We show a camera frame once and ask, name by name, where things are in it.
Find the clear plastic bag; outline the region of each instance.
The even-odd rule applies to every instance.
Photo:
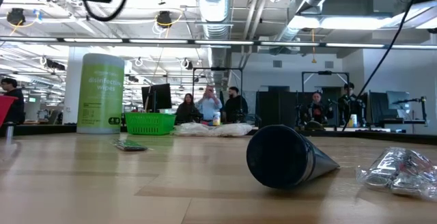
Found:
[[[176,136],[238,137],[247,135],[251,130],[252,126],[244,123],[206,126],[192,122],[181,124],[172,134]]]
[[[373,190],[437,201],[437,167],[405,148],[385,149],[369,169],[358,166],[356,180]]]

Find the wooden table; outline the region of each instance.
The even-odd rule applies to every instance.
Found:
[[[437,223],[437,204],[362,188],[354,168],[391,145],[437,162],[437,146],[310,138],[341,169],[294,191],[258,183],[246,166],[250,137],[59,134],[0,140],[1,223]]]

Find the small bottle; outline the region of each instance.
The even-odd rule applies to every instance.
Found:
[[[214,112],[214,116],[212,117],[212,125],[220,126],[221,115],[220,111]]]

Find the ceiling duct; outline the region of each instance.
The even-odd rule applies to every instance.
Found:
[[[292,41],[301,29],[290,27],[294,15],[307,10],[309,8],[316,8],[316,11],[321,10],[321,6],[325,0],[292,0],[289,9],[289,25],[274,39],[275,41],[289,42]],[[270,49],[271,55],[278,55],[279,53],[289,53],[290,50],[285,47],[272,47]]]
[[[206,23],[226,23],[229,20],[229,9],[231,0],[199,0],[201,19]],[[229,25],[208,25],[203,26],[205,38],[209,40],[228,40]],[[223,67],[227,49],[223,47],[210,47],[208,49],[208,61],[210,67]]]

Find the green basket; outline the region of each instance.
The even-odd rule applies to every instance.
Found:
[[[173,130],[175,115],[127,112],[126,125],[132,135],[168,135]]]

